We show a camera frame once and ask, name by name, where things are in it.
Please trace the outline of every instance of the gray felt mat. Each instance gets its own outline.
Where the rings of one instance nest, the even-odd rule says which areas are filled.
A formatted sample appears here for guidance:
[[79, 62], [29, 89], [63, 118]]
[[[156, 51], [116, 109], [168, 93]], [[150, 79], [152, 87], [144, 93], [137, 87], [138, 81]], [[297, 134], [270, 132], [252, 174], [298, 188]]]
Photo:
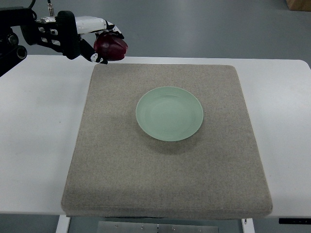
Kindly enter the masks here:
[[[201, 102], [197, 133], [178, 142], [148, 136], [136, 104], [177, 86]], [[272, 210], [235, 68], [221, 65], [96, 65], [69, 169], [68, 216], [179, 219], [262, 217]]]

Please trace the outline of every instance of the gray floor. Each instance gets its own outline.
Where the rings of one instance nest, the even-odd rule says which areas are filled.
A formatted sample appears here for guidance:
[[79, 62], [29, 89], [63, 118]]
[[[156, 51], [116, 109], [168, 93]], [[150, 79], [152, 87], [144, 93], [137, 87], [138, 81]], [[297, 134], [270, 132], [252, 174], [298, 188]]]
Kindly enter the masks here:
[[[115, 23], [129, 46], [127, 56], [300, 59], [311, 66], [311, 12], [289, 11], [285, 0], [52, 0], [55, 11], [96, 16]], [[1, 0], [0, 7], [28, 6], [30, 0]], [[33, 8], [48, 15], [46, 1]], [[29, 54], [58, 54], [28, 46]], [[92, 44], [94, 35], [84, 38]], [[0, 215], [0, 233], [55, 232], [58, 216]], [[101, 218], [73, 218], [69, 232], [96, 232]], [[207, 225], [211, 222], [192, 222]], [[213, 222], [220, 232], [241, 232], [240, 222]], [[257, 233], [311, 232], [310, 226], [255, 219]]]

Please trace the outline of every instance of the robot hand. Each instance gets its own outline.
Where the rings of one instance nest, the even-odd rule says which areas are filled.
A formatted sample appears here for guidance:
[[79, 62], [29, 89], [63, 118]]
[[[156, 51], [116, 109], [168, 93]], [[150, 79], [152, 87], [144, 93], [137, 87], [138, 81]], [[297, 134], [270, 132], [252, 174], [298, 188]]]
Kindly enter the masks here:
[[[58, 29], [54, 29], [54, 25], [57, 25], [59, 21], [66, 21], [65, 23], [70, 23], [71, 25], [66, 25], [66, 28], [68, 29], [66, 32], [62, 31], [62, 35], [66, 34], [66, 38], [63, 36], [59, 36], [60, 40], [57, 40], [56, 37], [60, 34], [59, 30], [61, 27], [64, 27], [64, 25], [58, 24]], [[74, 45], [74, 41], [76, 41], [75, 36], [78, 35], [78, 44], [80, 53], [83, 57], [85, 57], [88, 61], [91, 62], [97, 62], [97, 63], [104, 63], [107, 64], [108, 61], [106, 59], [103, 59], [100, 57], [98, 53], [95, 52], [94, 48], [87, 43], [83, 38], [82, 35], [87, 33], [95, 33], [96, 35], [104, 32], [110, 32], [113, 33], [115, 36], [117, 36], [120, 39], [124, 39], [124, 36], [122, 35], [121, 31], [116, 27], [114, 24], [97, 17], [90, 17], [90, 16], [82, 16], [82, 17], [75, 17], [75, 25], [76, 25], [76, 31], [73, 29], [72, 22], [73, 22], [73, 14], [71, 12], [60, 12], [58, 13], [58, 16], [49, 16], [44, 17], [39, 20], [36, 20], [37, 27], [39, 28], [39, 31], [41, 32], [41, 40], [38, 44], [46, 47], [50, 47], [54, 50], [59, 50], [62, 46], [62, 42], [66, 44], [67, 51], [64, 51], [64, 55], [66, 55], [69, 59], [72, 59], [72, 57], [75, 57], [77, 53], [74, 51], [78, 50], [77, 45], [74, 48], [71, 48], [71, 51], [68, 51], [68, 46], [70, 46], [68, 43], [66, 43], [66, 40], [70, 40], [71, 46]], [[23, 33], [24, 37], [27, 38], [29, 35], [28, 31], [25, 31]], [[29, 41], [29, 38], [27, 38], [26, 42], [28, 44], [31, 44], [32, 42]]]
[[60, 11], [54, 16], [48, 0], [50, 16], [37, 20], [32, 10], [35, 0], [28, 8], [0, 8], [0, 76], [12, 69], [27, 56], [25, 47], [18, 45], [18, 37], [11, 27], [20, 26], [29, 45], [41, 45], [61, 52], [69, 59], [82, 55], [91, 62], [107, 64], [94, 48], [82, 39], [86, 33], [113, 33], [124, 39], [120, 30], [112, 23], [97, 17], [75, 17], [71, 11]]

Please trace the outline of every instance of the table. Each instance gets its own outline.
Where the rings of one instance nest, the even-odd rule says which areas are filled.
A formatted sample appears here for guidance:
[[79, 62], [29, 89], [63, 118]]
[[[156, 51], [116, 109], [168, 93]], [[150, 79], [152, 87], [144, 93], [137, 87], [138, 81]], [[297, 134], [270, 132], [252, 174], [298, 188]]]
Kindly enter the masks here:
[[[269, 217], [311, 217], [307, 63], [151, 57], [117, 63], [234, 66], [272, 197]], [[64, 214], [60, 201], [94, 65], [82, 57], [29, 55], [0, 77], [0, 213]]]

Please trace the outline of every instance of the ceramic plate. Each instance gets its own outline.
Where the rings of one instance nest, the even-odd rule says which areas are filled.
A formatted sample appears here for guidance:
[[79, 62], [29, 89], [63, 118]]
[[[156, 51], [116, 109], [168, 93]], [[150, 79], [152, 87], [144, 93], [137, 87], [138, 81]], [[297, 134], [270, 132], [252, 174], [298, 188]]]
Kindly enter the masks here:
[[179, 141], [198, 131], [203, 122], [203, 108], [190, 92], [165, 86], [147, 92], [139, 100], [136, 119], [151, 137]]

